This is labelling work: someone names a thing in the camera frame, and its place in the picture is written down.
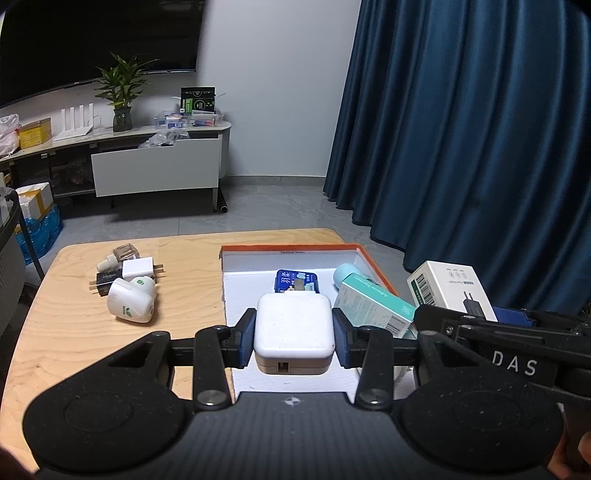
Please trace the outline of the adhesive bandages box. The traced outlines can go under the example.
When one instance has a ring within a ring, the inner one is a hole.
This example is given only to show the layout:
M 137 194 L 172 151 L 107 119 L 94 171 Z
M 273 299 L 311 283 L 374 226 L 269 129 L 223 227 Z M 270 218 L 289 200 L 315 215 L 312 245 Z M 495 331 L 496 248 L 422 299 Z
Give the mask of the adhesive bandages box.
M 383 328 L 395 338 L 415 337 L 416 307 L 359 274 L 349 274 L 342 280 L 334 306 L 355 327 Z

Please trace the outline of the white square power adapter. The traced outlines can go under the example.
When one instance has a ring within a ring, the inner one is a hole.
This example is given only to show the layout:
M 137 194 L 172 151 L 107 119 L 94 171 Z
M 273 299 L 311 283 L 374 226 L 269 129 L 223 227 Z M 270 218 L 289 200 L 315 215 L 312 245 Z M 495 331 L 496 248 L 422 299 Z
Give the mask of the white square power adapter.
M 254 358 L 267 375 L 321 375 L 335 353 L 331 300 L 312 291 L 264 294 L 256 307 Z

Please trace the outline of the toothpick jar light blue lid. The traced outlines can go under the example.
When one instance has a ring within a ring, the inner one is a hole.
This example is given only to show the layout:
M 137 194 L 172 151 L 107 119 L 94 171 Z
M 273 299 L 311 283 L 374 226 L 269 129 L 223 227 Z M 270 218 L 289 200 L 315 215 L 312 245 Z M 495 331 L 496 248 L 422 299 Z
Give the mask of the toothpick jar light blue lid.
M 355 264 L 352 263 L 342 263 L 339 265 L 338 268 L 335 268 L 334 274 L 332 274 L 332 279 L 334 280 L 335 288 L 338 290 L 341 289 L 342 282 L 349 278 L 349 276 L 357 275 L 365 280 L 369 280 L 370 277 L 363 273 L 359 267 L 356 267 Z

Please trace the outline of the blue floss pick tin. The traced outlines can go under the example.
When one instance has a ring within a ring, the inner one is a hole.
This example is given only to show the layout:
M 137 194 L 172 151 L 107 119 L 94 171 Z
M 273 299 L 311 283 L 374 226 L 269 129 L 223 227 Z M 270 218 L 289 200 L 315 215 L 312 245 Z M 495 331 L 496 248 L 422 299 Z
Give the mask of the blue floss pick tin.
M 314 272 L 280 269 L 276 272 L 274 292 L 311 291 L 318 293 L 318 275 Z

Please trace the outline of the white charger retail box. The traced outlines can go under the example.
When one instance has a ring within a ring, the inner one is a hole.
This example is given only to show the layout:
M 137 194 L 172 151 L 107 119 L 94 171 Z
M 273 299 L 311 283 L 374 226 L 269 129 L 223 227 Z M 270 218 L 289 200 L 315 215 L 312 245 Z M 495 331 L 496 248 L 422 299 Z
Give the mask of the white charger retail box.
M 471 266 L 428 260 L 409 276 L 407 284 L 417 306 L 437 306 L 497 322 Z

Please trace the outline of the white flat-pin charger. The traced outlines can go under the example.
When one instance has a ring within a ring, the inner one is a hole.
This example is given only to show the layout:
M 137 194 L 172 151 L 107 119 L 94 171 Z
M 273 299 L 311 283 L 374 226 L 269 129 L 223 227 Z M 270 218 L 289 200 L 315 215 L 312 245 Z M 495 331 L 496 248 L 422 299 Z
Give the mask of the white flat-pin charger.
M 137 277 L 156 278 L 164 271 L 162 264 L 154 264 L 152 257 L 141 257 L 124 260 L 121 264 L 121 278 L 131 281 Z

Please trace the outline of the clear bottle white cap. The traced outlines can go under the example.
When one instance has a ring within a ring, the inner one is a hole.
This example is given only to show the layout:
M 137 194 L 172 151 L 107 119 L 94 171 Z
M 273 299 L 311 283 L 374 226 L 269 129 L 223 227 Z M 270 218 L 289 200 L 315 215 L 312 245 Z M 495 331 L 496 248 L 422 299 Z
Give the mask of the clear bottle white cap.
M 96 265 L 98 273 L 106 273 L 117 270 L 125 260 L 133 260 L 140 257 L 139 251 L 131 243 L 117 246 L 104 260 Z

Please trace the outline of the orange white cardboard tray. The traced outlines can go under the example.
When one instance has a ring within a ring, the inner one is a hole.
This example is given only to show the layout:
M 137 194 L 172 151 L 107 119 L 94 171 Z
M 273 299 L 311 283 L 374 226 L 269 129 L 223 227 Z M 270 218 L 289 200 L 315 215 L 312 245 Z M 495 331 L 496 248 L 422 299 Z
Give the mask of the orange white cardboard tray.
M 400 298 L 369 255 L 352 245 L 225 246 L 221 250 L 225 321 L 235 326 L 248 309 L 256 323 L 246 335 L 253 352 L 232 372 L 245 392 L 356 393 L 360 369 L 335 354 L 332 309 L 355 326 L 375 326 L 411 339 L 413 304 Z

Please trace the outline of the white tv cabinet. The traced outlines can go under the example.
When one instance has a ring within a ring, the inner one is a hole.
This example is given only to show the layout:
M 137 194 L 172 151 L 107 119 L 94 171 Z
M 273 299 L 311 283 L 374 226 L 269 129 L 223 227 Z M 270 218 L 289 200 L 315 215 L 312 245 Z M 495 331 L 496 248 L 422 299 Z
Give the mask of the white tv cabinet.
M 228 210 L 221 190 L 231 125 L 189 126 L 172 145 L 144 147 L 164 129 L 143 126 L 125 132 L 99 128 L 86 136 L 47 142 L 7 156 L 1 171 L 20 187 L 47 181 L 56 199 L 98 198 L 176 190 L 211 192 L 212 210 Z

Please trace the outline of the blue plastic bag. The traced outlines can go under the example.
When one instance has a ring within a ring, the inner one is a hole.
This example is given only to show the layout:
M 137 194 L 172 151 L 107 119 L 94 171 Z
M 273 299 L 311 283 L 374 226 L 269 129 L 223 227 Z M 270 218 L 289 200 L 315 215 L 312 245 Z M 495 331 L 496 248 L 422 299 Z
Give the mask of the blue plastic bag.
M 26 217 L 25 223 L 35 254 L 38 258 L 41 258 L 52 248 L 63 228 L 58 206 L 53 204 L 41 219 Z M 21 249 L 21 253 L 23 254 L 25 264 L 31 264 L 32 257 L 29 253 L 24 235 L 21 232 L 20 224 L 16 225 L 14 233 Z

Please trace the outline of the dark blue curtain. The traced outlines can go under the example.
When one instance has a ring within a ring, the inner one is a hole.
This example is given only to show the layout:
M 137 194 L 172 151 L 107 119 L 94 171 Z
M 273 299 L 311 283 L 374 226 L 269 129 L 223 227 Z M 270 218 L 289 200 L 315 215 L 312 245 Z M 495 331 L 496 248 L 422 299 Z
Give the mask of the dark blue curtain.
M 473 267 L 501 307 L 590 298 L 590 5 L 365 1 L 325 195 L 372 238 Z

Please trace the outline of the black green box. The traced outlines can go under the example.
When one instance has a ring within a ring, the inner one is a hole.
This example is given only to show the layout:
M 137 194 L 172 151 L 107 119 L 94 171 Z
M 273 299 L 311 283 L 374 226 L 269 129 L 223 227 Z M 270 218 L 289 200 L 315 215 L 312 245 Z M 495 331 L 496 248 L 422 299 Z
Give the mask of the black green box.
M 180 109 L 184 114 L 193 112 L 215 112 L 215 87 L 182 87 L 180 90 Z

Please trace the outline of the white cardboard boxes floor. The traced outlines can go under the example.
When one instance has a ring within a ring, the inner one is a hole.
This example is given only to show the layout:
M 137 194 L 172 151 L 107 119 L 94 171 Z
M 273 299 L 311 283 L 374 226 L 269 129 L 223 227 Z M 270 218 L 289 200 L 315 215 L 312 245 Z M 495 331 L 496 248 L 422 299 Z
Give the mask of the white cardboard boxes floor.
M 53 207 L 53 195 L 48 182 L 22 186 L 16 192 L 26 219 L 40 221 Z

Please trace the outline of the yellow box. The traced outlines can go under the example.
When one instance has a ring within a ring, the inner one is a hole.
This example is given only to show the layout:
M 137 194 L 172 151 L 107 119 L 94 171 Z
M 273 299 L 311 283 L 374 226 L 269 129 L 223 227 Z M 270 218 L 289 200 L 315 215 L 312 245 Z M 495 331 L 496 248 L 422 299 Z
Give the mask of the yellow box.
M 52 136 L 51 119 L 44 118 L 25 125 L 20 125 L 17 131 L 21 150 L 42 145 Z

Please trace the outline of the wall television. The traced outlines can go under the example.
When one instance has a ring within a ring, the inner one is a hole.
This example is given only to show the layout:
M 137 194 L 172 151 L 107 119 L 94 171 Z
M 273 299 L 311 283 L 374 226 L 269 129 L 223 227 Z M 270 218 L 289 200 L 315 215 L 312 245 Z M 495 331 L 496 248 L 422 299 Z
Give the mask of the wall television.
M 1 105 L 100 77 L 115 56 L 149 72 L 191 71 L 204 1 L 1 3 Z

